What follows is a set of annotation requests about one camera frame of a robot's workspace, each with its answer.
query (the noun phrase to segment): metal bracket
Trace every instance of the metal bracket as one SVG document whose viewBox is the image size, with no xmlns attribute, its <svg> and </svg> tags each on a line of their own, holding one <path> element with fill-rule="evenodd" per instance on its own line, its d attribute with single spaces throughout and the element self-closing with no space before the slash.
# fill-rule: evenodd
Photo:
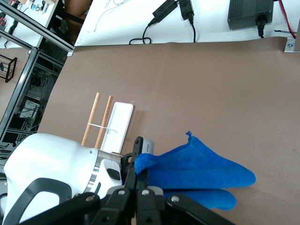
<svg viewBox="0 0 300 225">
<path fill-rule="evenodd" d="M 300 53 L 300 37 L 298 34 L 300 32 L 300 20 L 297 30 L 296 39 L 288 39 L 285 45 L 285 53 Z"/>
<path fill-rule="evenodd" d="M 68 57 L 72 57 L 73 52 L 74 52 L 74 51 L 68 52 L 68 53 L 67 53 L 67 56 L 68 56 Z"/>
<path fill-rule="evenodd" d="M 300 53 L 295 50 L 296 39 L 288 39 L 285 45 L 285 53 Z"/>
</svg>

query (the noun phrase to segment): red cable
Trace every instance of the red cable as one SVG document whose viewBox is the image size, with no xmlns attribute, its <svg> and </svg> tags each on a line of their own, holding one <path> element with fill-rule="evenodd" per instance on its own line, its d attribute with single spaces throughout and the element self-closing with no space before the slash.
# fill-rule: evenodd
<svg viewBox="0 0 300 225">
<path fill-rule="evenodd" d="M 294 39 L 296 39 L 296 35 L 294 34 L 294 32 L 293 32 L 293 30 L 292 30 L 292 28 L 290 26 L 290 23 L 289 23 L 289 21 L 287 19 L 287 14 L 286 14 L 286 11 L 285 11 L 285 7 L 283 6 L 282 0 L 279 0 L 279 4 L 280 4 L 280 7 L 281 7 L 281 10 L 282 10 L 283 14 L 285 15 L 285 20 L 286 20 L 287 26 L 289 28 L 289 31 L 291 32 L 292 37 Z"/>
</svg>

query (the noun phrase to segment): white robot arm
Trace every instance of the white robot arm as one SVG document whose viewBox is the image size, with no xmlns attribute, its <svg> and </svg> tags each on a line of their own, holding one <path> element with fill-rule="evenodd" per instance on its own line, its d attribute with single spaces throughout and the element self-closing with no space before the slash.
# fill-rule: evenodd
<svg viewBox="0 0 300 225">
<path fill-rule="evenodd" d="M 143 152 L 153 154 L 153 147 L 145 139 Z M 18 224 L 76 194 L 105 197 L 108 189 L 122 185 L 120 160 L 119 154 L 53 135 L 27 137 L 4 167 L 8 195 L 3 224 Z"/>
</svg>

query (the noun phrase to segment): white table surface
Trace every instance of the white table surface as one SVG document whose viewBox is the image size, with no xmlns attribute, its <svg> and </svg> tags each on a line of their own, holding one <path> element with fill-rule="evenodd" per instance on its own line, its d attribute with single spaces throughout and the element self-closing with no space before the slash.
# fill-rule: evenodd
<svg viewBox="0 0 300 225">
<path fill-rule="evenodd" d="M 141 38 L 144 29 L 153 18 L 152 13 L 164 1 L 129 0 L 103 14 L 115 5 L 111 1 L 105 8 L 109 0 L 93 0 L 75 46 L 127 45 L 131 39 Z M 259 38 L 257 27 L 230 31 L 227 23 L 229 2 L 229 0 L 192 0 L 197 42 L 243 41 Z M 283 4 L 292 29 L 297 31 L 300 0 L 283 0 Z M 292 38 L 290 34 L 278 33 L 274 30 L 288 31 L 278 1 L 274 2 L 273 21 L 265 26 L 264 36 Z M 189 21 L 182 19 L 178 6 L 160 23 L 151 26 L 146 32 L 146 37 L 150 37 L 153 43 L 188 43 L 193 42 L 193 30 Z"/>
<path fill-rule="evenodd" d="M 49 5 L 47 11 L 42 14 L 40 11 L 36 12 L 32 10 L 30 7 L 24 12 L 26 15 L 28 15 L 30 18 L 34 19 L 41 25 L 47 27 L 50 23 L 50 20 L 53 16 L 54 10 L 58 4 L 58 0 L 55 2 L 55 4 Z M 18 9 L 23 12 L 27 8 L 26 5 L 19 5 Z M 5 32 L 9 31 L 9 28 L 14 22 L 14 19 L 8 15 L 6 15 L 7 23 L 5 27 Z M 13 33 L 13 36 L 21 39 L 22 41 L 27 42 L 28 44 L 34 46 L 34 47 L 39 47 L 41 41 L 42 41 L 42 36 L 34 32 L 33 30 L 29 29 L 28 27 L 24 26 L 20 22 L 18 23 L 17 27 L 15 28 L 15 31 Z M 6 39 L 3 37 L 0 38 L 0 48 L 5 48 L 4 43 L 6 42 Z M 20 47 L 19 45 L 9 41 L 7 44 L 7 48 L 18 48 Z"/>
</svg>

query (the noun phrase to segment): wooden stick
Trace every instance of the wooden stick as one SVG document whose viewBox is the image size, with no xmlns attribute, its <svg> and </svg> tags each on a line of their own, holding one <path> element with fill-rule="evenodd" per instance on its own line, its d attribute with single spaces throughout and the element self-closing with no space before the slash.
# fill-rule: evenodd
<svg viewBox="0 0 300 225">
<path fill-rule="evenodd" d="M 105 113 L 104 113 L 104 116 L 103 116 L 103 119 L 102 119 L 102 123 L 101 123 L 102 127 L 105 127 L 105 125 L 106 125 L 106 121 L 107 121 L 107 118 L 108 118 L 108 113 L 109 113 L 109 111 L 111 109 L 112 102 L 113 102 L 113 96 L 109 96 L 108 101 L 107 101 L 107 105 L 106 105 L 106 109 L 105 109 Z M 102 141 L 103 134 L 105 132 L 105 129 L 102 128 L 102 127 L 99 130 L 98 138 L 96 140 L 96 144 L 95 144 L 95 148 L 96 149 L 99 149 L 100 143 Z"/>
<path fill-rule="evenodd" d="M 95 116 L 95 112 L 97 110 L 97 106 L 98 106 L 98 103 L 99 103 L 100 96 L 101 96 L 101 94 L 99 92 L 97 92 L 96 97 L 95 97 L 95 101 L 94 101 L 94 104 L 93 104 L 93 107 L 92 107 L 92 111 L 90 112 L 90 117 L 89 117 L 88 123 L 92 123 L 93 122 L 93 119 L 94 119 L 94 116 Z M 82 143 L 81 143 L 82 146 L 86 145 L 86 142 L 88 140 L 88 136 L 90 134 L 90 127 L 91 127 L 90 124 L 88 124 L 86 126 L 86 129 L 85 129 L 85 132 L 84 132 L 84 136 L 83 136 L 83 140 L 82 140 Z"/>
</svg>

